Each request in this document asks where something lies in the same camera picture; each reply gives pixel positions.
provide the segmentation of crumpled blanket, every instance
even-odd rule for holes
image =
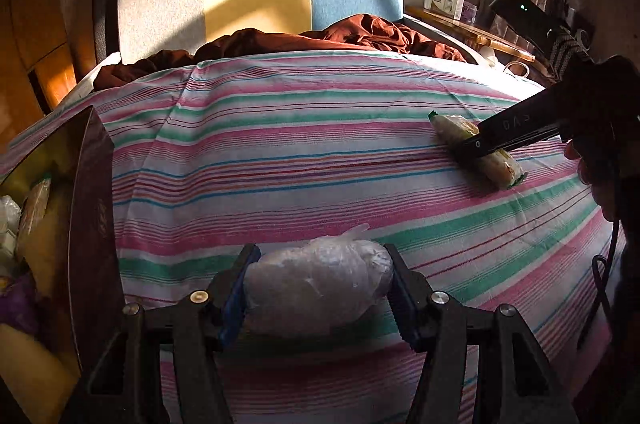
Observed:
[[[377,50],[465,61],[457,49],[435,42],[406,25],[371,14],[355,14],[321,31],[295,35],[243,29],[201,46],[193,56],[186,50],[161,50],[134,64],[107,65],[95,78],[94,90],[122,86],[159,70],[207,60],[308,50]]]

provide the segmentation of striped bed sheet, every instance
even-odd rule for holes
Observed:
[[[114,228],[129,300],[176,302],[247,242],[269,252],[368,223],[370,239],[395,244],[435,289],[484,309],[514,304],[550,359],[570,362],[564,350],[575,349],[595,296],[591,257],[610,239],[575,163],[559,139],[516,150],[527,179],[494,192],[452,162],[427,118],[482,120],[539,89],[389,52],[204,62],[54,112],[12,143],[0,172],[93,104],[115,144]],[[279,424],[402,422],[423,360],[401,341],[386,301],[330,336],[242,334],[218,358],[236,422]],[[470,421],[477,360],[470,347],[461,422]],[[170,350],[161,362],[179,422]]]

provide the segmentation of metal screw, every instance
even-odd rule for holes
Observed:
[[[431,294],[431,301],[437,303],[438,305],[444,305],[449,301],[449,294],[441,290],[436,290],[436,292]]]
[[[140,305],[137,303],[127,303],[122,308],[122,313],[126,316],[135,316],[140,312]]]
[[[193,303],[204,303],[206,300],[209,299],[209,293],[207,293],[206,290],[196,290],[196,292],[191,293],[191,296],[189,296],[189,299]]]
[[[500,305],[500,312],[502,313],[503,316],[507,316],[508,318],[510,318],[516,315],[518,311],[514,306],[509,305],[507,303],[503,303],[502,305]]]

